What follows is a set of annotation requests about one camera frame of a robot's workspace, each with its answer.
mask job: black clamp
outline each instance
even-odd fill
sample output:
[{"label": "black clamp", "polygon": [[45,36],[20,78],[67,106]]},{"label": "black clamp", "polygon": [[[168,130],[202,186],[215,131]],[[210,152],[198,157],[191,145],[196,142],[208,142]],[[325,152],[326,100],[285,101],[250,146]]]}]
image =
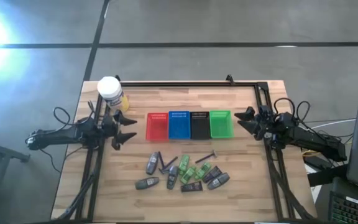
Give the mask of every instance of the black clamp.
[{"label": "black clamp", "polygon": [[230,81],[230,85],[235,85],[236,83],[233,80],[233,77],[231,75],[227,75],[226,81]]}]

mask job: black metal frame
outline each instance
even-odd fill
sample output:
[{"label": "black metal frame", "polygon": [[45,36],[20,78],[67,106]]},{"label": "black metal frame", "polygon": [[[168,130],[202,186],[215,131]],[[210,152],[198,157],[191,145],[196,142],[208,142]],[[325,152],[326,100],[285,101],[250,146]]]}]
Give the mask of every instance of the black metal frame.
[{"label": "black metal frame", "polygon": [[[221,81],[221,82],[121,82],[121,85],[123,87],[148,87],[148,86],[158,86],[158,87],[189,87],[189,86],[236,86],[236,87],[252,87],[255,90],[255,97],[257,101],[258,108],[260,105],[262,105],[262,97],[261,97],[261,91],[265,95],[265,101],[267,105],[272,108],[272,102],[270,100],[270,93],[269,93],[269,87],[267,82],[235,82],[230,75],[227,76],[227,81]],[[101,107],[102,107],[102,98],[99,95],[98,96],[98,102],[96,104],[95,109],[95,117],[98,117],[101,114]],[[109,107],[106,107],[105,113],[109,113]],[[101,166],[102,166],[102,158],[103,158],[103,151],[104,151],[104,139],[100,140],[99,148],[95,151],[98,152],[95,166],[94,166],[94,181],[91,189],[91,195],[89,199],[89,210],[87,213],[87,217],[83,218],[83,203],[84,199],[81,199],[81,202],[76,210],[75,219],[74,220],[52,220],[48,223],[86,223],[86,222],[92,222],[93,216],[94,216],[94,207],[96,203],[96,196],[98,191],[98,182],[99,182],[99,176],[101,172]],[[270,146],[264,142],[265,144],[265,152],[266,157],[268,161],[273,161],[272,157],[272,150]],[[81,181],[81,187],[85,184],[85,182],[88,180],[90,176],[90,170],[91,170],[91,161],[93,157],[94,151],[89,150],[86,155],[85,165],[84,165],[84,172],[83,172],[83,178]],[[284,160],[283,160],[283,154],[282,151],[277,150],[277,162],[278,162],[278,169],[281,175],[281,178],[286,186],[289,187],[288,179],[287,179],[287,173],[285,170]],[[278,192],[278,184],[277,181],[273,178],[271,173],[271,167],[274,166],[273,162],[268,162],[268,169],[270,174],[270,183],[272,185],[272,193],[273,193],[273,199],[275,204],[275,211],[277,214],[278,221],[284,221],[286,218],[284,218],[283,209],[281,206],[281,200],[280,195]],[[289,202],[286,195],[284,195],[287,209],[288,209],[288,218],[289,219],[295,219],[295,213],[293,209],[293,205]]]}]

